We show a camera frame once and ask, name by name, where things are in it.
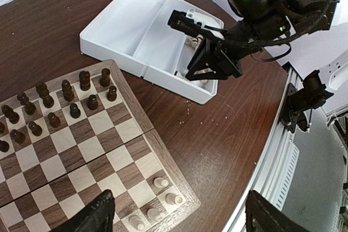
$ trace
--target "table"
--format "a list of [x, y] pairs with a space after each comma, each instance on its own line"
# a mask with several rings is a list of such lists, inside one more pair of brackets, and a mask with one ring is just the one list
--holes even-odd
[[[0, 101], [97, 63], [81, 55], [79, 33], [111, 0], [16, 0], [0, 7]], [[211, 0], [186, 0], [233, 19]], [[269, 57], [264, 52], [262, 58]], [[220, 231], [263, 150], [287, 78], [276, 62], [242, 61], [244, 75], [219, 83], [206, 105], [125, 73], [202, 206], [174, 231]]]

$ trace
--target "white pawn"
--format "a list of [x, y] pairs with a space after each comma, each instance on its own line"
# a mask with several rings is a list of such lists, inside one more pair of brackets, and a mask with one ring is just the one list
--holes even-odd
[[155, 178], [153, 184], [155, 187], [162, 189], [169, 186], [169, 181], [164, 178]]
[[139, 216], [131, 216], [129, 218], [129, 223], [138, 231], [143, 231], [145, 229], [145, 223]]
[[160, 222], [165, 218], [165, 214], [157, 209], [149, 209], [147, 211], [147, 216], [155, 222]]
[[183, 203], [184, 199], [180, 195], [175, 195], [173, 193], [167, 194], [165, 201], [170, 205], [180, 205]]

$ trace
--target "chess piece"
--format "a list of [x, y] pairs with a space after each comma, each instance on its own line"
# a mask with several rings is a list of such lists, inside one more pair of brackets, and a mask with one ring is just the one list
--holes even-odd
[[110, 85], [110, 70], [104, 68], [102, 70], [102, 78], [100, 79], [100, 85], [102, 87], [108, 87]]
[[169, 186], [169, 181], [167, 179], [164, 179], [164, 178], [155, 178], [153, 181], [153, 184], [155, 187], [157, 187], [159, 189], [163, 189], [164, 187]]
[[36, 84], [36, 92], [42, 99], [43, 105], [46, 108], [52, 108], [54, 106], [54, 99], [49, 95], [49, 90], [47, 89], [47, 85], [43, 82], [38, 82]]
[[26, 140], [26, 136], [18, 130], [12, 130], [10, 136], [15, 142], [21, 144]]
[[8, 152], [10, 145], [6, 141], [0, 141], [0, 152]]
[[18, 94], [17, 100], [21, 103], [21, 105], [24, 106], [27, 115], [33, 115], [35, 113], [36, 106], [35, 104], [29, 101], [29, 98], [27, 97], [25, 92], [21, 92], [20, 94]]
[[55, 115], [53, 112], [50, 112], [47, 116], [50, 125], [53, 128], [58, 128], [60, 126], [60, 119], [58, 118], [57, 115]]
[[87, 91], [91, 88], [91, 74], [87, 71], [81, 71], [79, 76], [80, 88], [82, 91]]
[[108, 94], [107, 94], [107, 99], [110, 102], [113, 102], [117, 98], [117, 88], [116, 86], [110, 86]]
[[28, 127], [36, 137], [42, 134], [42, 128], [35, 122], [29, 122]]
[[4, 131], [6, 130], [5, 124], [3, 124], [2, 122], [0, 122], [0, 134], [4, 133]]
[[14, 112], [10, 106], [3, 105], [1, 106], [1, 110], [5, 117], [9, 119], [10, 123], [16, 124], [20, 120], [18, 113]]
[[180, 195], [169, 193], [167, 196], [165, 196], [165, 201], [170, 205], [180, 205], [183, 203], [184, 199]]
[[98, 109], [98, 100], [96, 95], [90, 95], [88, 97], [87, 106], [92, 111], [95, 111], [96, 109]]
[[78, 117], [81, 116], [81, 111], [78, 108], [76, 103], [72, 103], [70, 104], [70, 115], [71, 117], [73, 117], [74, 119], [77, 119]]
[[139, 216], [131, 216], [129, 218], [129, 223], [134, 229], [138, 231], [145, 230], [145, 223], [142, 221], [142, 219]]
[[165, 218], [165, 214], [157, 209], [149, 209], [147, 211], [147, 216], [155, 222], [160, 222]]
[[61, 91], [63, 92], [64, 99], [67, 102], [71, 102], [75, 98], [75, 94], [72, 91], [72, 87], [68, 80], [63, 80], [61, 82]]

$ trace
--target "white plastic tray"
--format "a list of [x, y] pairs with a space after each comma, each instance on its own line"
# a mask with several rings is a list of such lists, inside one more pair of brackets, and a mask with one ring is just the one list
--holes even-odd
[[[204, 104], [218, 91], [218, 81], [185, 81], [194, 50], [186, 35], [167, 23], [173, 10], [195, 8], [183, 0], [113, 0], [81, 33], [81, 52], [99, 60], [114, 59], [118, 66], [194, 102]], [[211, 16], [223, 27], [223, 22]]]

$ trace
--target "wooden chessboard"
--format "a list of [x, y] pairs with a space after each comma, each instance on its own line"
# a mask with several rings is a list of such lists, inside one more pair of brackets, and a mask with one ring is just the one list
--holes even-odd
[[[108, 87], [101, 87], [101, 70], [111, 70], [111, 81], [117, 87], [117, 99], [106, 99]], [[46, 82], [54, 106], [44, 107], [35, 88], [25, 91], [36, 105], [27, 115], [12, 97], [0, 103], [13, 108], [20, 116], [11, 124], [4, 115], [0, 121], [6, 130], [0, 140], [10, 144], [7, 153], [0, 152], [0, 230], [15, 232], [50, 231], [64, 223], [91, 202], [102, 191], [110, 189], [116, 199], [114, 231], [135, 231], [129, 217], [138, 215], [146, 225], [144, 231], [169, 231], [199, 206], [196, 197], [173, 161], [160, 136], [136, 100], [116, 63], [101, 62], [83, 70], [91, 74], [91, 88], [79, 87], [80, 71]], [[75, 94], [72, 102], [63, 98], [61, 82], [67, 79]], [[99, 107], [90, 110], [87, 98], [97, 95]], [[81, 117], [70, 115], [69, 105], [78, 104]], [[52, 128], [47, 115], [54, 112], [61, 120]], [[28, 123], [34, 121], [43, 132], [34, 136]], [[18, 144], [9, 132], [17, 129], [26, 140]], [[170, 185], [158, 189], [157, 177]], [[168, 193], [181, 195], [180, 205], [170, 205]], [[156, 223], [147, 210], [156, 208], [165, 218]]]

